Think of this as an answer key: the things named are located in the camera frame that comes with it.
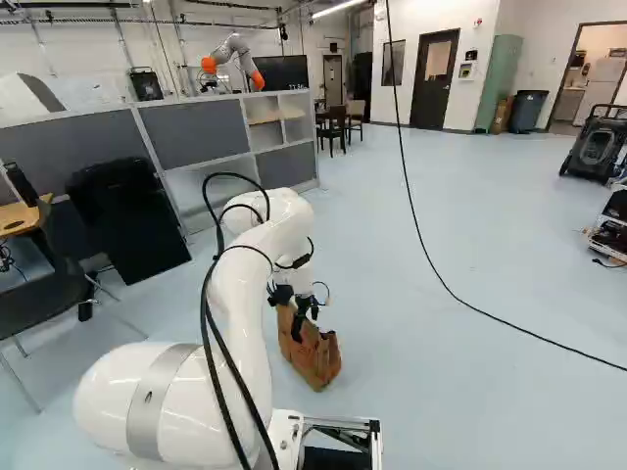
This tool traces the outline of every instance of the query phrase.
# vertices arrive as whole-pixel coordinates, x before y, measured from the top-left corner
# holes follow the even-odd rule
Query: wooden desk surface
[[[52,193],[40,196],[41,201],[50,204]],[[13,237],[28,232],[39,225],[39,208],[30,208],[23,202],[0,207],[0,239]],[[12,222],[23,220],[24,223],[14,228],[5,228]]]

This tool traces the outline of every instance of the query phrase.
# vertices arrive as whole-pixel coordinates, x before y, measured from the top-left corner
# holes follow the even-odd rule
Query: green locker
[[[488,74],[483,85],[481,103],[474,123],[475,132],[490,132],[499,100],[512,93],[518,59],[522,50],[522,37],[513,34],[495,36]]]

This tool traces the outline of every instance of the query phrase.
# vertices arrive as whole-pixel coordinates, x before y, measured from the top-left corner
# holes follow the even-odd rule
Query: open shelving unit
[[[213,225],[201,194],[211,173],[238,172],[266,189],[305,191],[319,185],[309,90],[198,97],[137,108],[157,161],[164,162],[163,180],[188,233]],[[254,189],[234,178],[217,178],[208,197],[221,211],[229,199]]]

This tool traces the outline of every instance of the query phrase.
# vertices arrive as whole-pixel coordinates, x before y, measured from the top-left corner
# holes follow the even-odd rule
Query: door window
[[[427,65],[424,68],[424,81],[447,79],[451,44],[451,41],[432,42],[429,44]]]

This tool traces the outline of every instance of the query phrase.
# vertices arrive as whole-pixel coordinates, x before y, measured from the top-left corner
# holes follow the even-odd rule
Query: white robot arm
[[[225,215],[226,226],[241,233],[231,246],[255,247],[272,262],[297,259],[309,250],[312,207],[289,189],[267,193],[272,208],[269,221],[259,224],[245,208]],[[265,211],[259,193],[242,195],[229,204],[242,202]],[[266,426],[272,399],[261,315],[270,275],[267,259],[260,254],[228,250],[217,263],[207,292],[212,311],[227,318],[224,337]],[[237,434],[253,466],[261,439],[218,349],[213,357]],[[125,455],[139,470],[239,468],[205,353],[198,345],[145,342],[109,352],[81,380],[74,416],[98,446]]]
[[[203,71],[209,74],[210,78],[215,80],[217,66],[226,64],[236,52],[242,70],[253,80],[259,91],[263,90],[265,80],[257,69],[255,62],[253,62],[250,48],[246,41],[236,32],[228,36],[209,56],[203,57],[201,67]]]

